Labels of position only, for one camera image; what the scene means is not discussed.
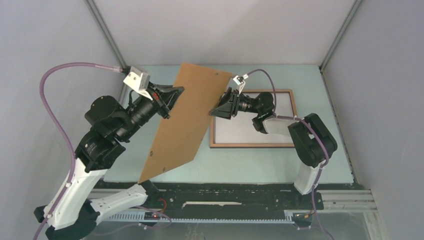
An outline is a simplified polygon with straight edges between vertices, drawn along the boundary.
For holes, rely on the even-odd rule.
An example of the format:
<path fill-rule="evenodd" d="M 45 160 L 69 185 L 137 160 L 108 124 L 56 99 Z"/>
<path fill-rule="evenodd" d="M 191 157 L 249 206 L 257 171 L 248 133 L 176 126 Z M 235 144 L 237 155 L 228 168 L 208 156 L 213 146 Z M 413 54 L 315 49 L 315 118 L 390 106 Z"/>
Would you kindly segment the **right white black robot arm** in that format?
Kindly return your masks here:
<path fill-rule="evenodd" d="M 311 202 L 309 193 L 315 191 L 323 168 L 338 149 L 337 141 L 316 113 L 303 118 L 277 115 L 276 94 L 260 92 L 250 97 L 238 90 L 228 88 L 210 115 L 230 120 L 239 112 L 252 113 L 254 129 L 261 134 L 277 134 L 290 137 L 301 161 L 294 181 L 297 191 L 291 194 L 291 204 L 304 209 Z"/>

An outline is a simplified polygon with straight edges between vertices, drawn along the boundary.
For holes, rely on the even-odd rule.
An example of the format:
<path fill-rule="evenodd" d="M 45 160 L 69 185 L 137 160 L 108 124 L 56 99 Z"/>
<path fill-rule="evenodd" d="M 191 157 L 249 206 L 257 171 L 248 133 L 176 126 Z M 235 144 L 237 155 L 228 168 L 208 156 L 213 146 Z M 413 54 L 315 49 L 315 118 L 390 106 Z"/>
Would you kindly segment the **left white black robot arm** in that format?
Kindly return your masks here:
<path fill-rule="evenodd" d="M 65 191 L 59 191 L 50 204 L 34 210 L 37 221 L 47 223 L 49 240 L 80 240 L 112 215 L 133 207 L 156 206 L 160 192 L 150 180 L 107 197 L 88 198 L 125 151 L 124 143 L 154 115 L 168 119 L 184 88 L 150 83 L 147 92 L 151 98 L 139 96 L 126 108 L 110 95 L 92 103 L 85 114 L 91 128 L 74 151 L 71 180 L 64 181 Z"/>

